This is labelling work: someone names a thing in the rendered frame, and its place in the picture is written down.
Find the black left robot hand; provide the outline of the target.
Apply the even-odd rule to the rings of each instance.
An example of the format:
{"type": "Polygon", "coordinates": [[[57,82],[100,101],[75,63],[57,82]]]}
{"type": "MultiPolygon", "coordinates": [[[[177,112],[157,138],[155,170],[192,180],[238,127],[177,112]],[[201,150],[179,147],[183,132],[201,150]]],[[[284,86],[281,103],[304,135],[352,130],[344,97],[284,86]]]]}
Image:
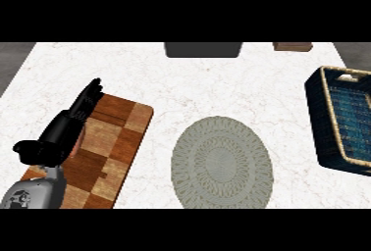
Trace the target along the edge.
{"type": "Polygon", "coordinates": [[[69,156],[86,120],[103,97],[100,79],[94,78],[83,89],[68,110],[50,121],[37,140],[22,140],[13,146],[21,162],[26,165],[55,167],[69,156]]]}

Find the grey oval woven placemat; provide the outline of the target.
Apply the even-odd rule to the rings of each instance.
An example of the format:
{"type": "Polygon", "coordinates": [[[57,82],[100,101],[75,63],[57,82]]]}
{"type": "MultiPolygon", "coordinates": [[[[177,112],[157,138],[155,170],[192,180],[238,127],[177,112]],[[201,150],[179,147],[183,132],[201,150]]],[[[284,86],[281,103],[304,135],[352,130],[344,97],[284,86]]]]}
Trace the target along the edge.
{"type": "Polygon", "coordinates": [[[186,129],[171,157],[171,182],[188,209],[261,209],[273,184],[267,150],[254,131],[227,117],[186,129]]]}

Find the dark blue wicker basket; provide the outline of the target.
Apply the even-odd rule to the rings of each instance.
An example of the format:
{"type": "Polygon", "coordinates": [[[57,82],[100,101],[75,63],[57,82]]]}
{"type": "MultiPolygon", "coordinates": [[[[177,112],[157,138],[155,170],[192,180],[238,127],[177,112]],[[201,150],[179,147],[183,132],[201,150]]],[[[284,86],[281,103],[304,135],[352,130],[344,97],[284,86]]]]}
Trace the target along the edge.
{"type": "Polygon", "coordinates": [[[304,90],[321,166],[371,176],[371,72],[321,66],[304,90]]]}

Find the brown checkered wooden cutting board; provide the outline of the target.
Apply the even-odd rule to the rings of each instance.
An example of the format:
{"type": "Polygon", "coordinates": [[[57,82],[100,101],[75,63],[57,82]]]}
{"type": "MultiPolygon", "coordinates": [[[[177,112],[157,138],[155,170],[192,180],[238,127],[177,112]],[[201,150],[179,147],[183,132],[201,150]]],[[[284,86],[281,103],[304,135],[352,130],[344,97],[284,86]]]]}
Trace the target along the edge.
{"type": "Polygon", "coordinates": [[[108,94],[102,97],[81,147],[62,164],[62,209],[112,208],[152,115],[151,106],[108,94]]]}

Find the dark grey appliance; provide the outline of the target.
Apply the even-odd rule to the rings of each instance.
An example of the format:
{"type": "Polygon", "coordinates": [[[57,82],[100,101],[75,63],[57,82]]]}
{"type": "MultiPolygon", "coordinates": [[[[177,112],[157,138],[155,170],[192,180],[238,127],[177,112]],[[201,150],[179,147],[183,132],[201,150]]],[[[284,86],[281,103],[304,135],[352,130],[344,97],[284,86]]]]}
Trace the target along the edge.
{"type": "Polygon", "coordinates": [[[168,58],[236,58],[241,42],[165,42],[168,58]]]}

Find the brown wooden block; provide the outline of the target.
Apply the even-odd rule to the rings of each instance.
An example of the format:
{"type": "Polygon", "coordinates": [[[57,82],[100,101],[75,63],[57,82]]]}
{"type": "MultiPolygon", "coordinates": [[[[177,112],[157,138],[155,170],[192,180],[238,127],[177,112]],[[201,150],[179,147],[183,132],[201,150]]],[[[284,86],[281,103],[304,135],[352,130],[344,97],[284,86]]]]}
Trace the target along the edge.
{"type": "Polygon", "coordinates": [[[275,51],[294,51],[294,52],[309,52],[313,48],[310,42],[273,42],[272,43],[275,51]]]}

